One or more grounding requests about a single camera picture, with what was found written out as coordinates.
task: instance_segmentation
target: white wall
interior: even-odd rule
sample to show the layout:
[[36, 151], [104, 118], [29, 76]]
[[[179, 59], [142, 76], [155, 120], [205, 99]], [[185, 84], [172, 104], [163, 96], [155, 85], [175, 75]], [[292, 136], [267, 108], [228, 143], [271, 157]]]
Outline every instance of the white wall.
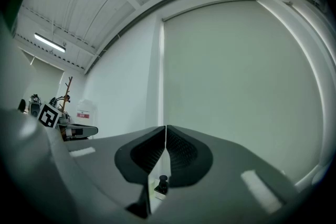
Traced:
[[35, 71], [12, 35], [0, 13], [0, 108], [17, 109]]
[[33, 94], [37, 94], [41, 98], [42, 103], [49, 103], [53, 97], [56, 97], [63, 70], [37, 58], [33, 60], [31, 66], [35, 69], [36, 74], [27, 88], [23, 99], [26, 101], [26, 105], [28, 105], [30, 97]]
[[24, 56], [26, 56], [26, 57], [27, 57], [27, 59], [28, 59], [29, 63], [31, 63], [31, 62], [32, 62], [32, 60], [33, 60], [33, 58], [34, 58], [34, 56], [33, 56], [33, 55], [31, 55], [31, 54], [28, 54], [28, 53], [26, 53], [25, 51], [22, 51], [22, 52], [23, 52]]
[[165, 23], [165, 124], [241, 144], [296, 183], [319, 162], [320, 93], [299, 44], [257, 2]]
[[77, 105], [83, 97], [86, 77], [74, 70], [66, 69], [64, 71], [64, 74], [59, 84], [57, 97], [65, 95], [67, 91], [67, 86], [65, 85], [65, 83], [66, 84], [69, 83], [69, 77], [73, 77], [73, 78], [72, 78], [72, 82], [70, 85], [70, 92], [69, 92], [70, 103], [66, 103], [65, 111], [69, 113], [69, 115], [72, 117], [72, 120], [76, 123], [77, 122], [76, 121]]
[[83, 97], [83, 91], [86, 81], [86, 76], [84, 74], [79, 73], [77, 70], [69, 68], [66, 65], [62, 65], [60, 62], [53, 60], [52, 58], [46, 58], [43, 54], [41, 54], [39, 49], [31, 48], [26, 46], [24, 43], [20, 42], [18, 39], [12, 39], [13, 46], [21, 48], [23, 51], [28, 52], [30, 55], [34, 55], [37, 58], [44, 59], [45, 61], [54, 67], [62, 69], [64, 71], [63, 76], [59, 85], [56, 86], [56, 95], [57, 97], [64, 96], [67, 90], [67, 86], [65, 83], [68, 83], [69, 77], [73, 77], [72, 83], [70, 86], [70, 103], [66, 104], [65, 110], [70, 114], [73, 121], [76, 123], [76, 115], [77, 115], [77, 105], [78, 102]]
[[140, 21], [109, 48], [87, 76], [83, 96], [97, 107], [99, 133], [95, 138], [155, 126], [156, 113], [147, 113], [146, 107], [157, 108], [157, 94], [148, 99], [148, 85], [157, 85], [157, 73], [150, 72], [157, 64], [150, 62], [152, 50], [158, 52], [152, 48], [159, 38], [154, 35], [158, 27], [154, 15]]

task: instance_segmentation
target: black object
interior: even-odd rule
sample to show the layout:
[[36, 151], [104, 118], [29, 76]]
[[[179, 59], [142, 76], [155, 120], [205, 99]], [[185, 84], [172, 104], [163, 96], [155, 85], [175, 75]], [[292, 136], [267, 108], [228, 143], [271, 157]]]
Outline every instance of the black object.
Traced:
[[40, 106], [41, 106], [41, 98], [38, 97], [37, 94], [33, 94], [30, 97], [30, 101], [29, 101], [29, 114], [31, 114], [34, 117], [38, 116], [38, 113], [40, 112]]
[[147, 218], [151, 213], [148, 193], [148, 175], [164, 151], [165, 126], [135, 139], [119, 148], [114, 162], [122, 176], [130, 183], [143, 185], [138, 202], [131, 204], [127, 210]]
[[21, 99], [19, 107], [17, 108], [18, 111], [20, 112], [25, 112], [25, 108], [26, 108], [26, 101], [24, 99]]
[[[58, 102], [58, 101], [61, 101], [61, 100], [64, 100], [64, 97], [63, 97], [63, 96], [61, 96], [61, 97], [59, 97], [59, 98], [53, 97], [53, 98], [51, 99], [51, 101], [49, 102], [49, 104], [50, 104], [51, 106], [53, 106], [54, 108], [56, 108], [57, 102]], [[67, 95], [67, 100], [68, 100], [68, 102], [70, 103], [70, 96], [69, 96], [69, 95]]]
[[192, 186], [210, 170], [213, 155], [207, 145], [167, 126], [167, 150], [171, 161], [170, 187]]
[[72, 134], [71, 136], [64, 137], [65, 141], [85, 140], [88, 139], [90, 136], [96, 135], [98, 133], [98, 128], [94, 126], [87, 126], [82, 124], [59, 124], [59, 126], [71, 129]]
[[40, 117], [38, 118], [39, 122], [42, 123], [45, 127], [53, 128], [57, 119], [58, 113], [48, 107], [47, 105], [43, 106]]
[[166, 195], [168, 192], [168, 177], [165, 175], [160, 176], [159, 185], [154, 189], [158, 193]]

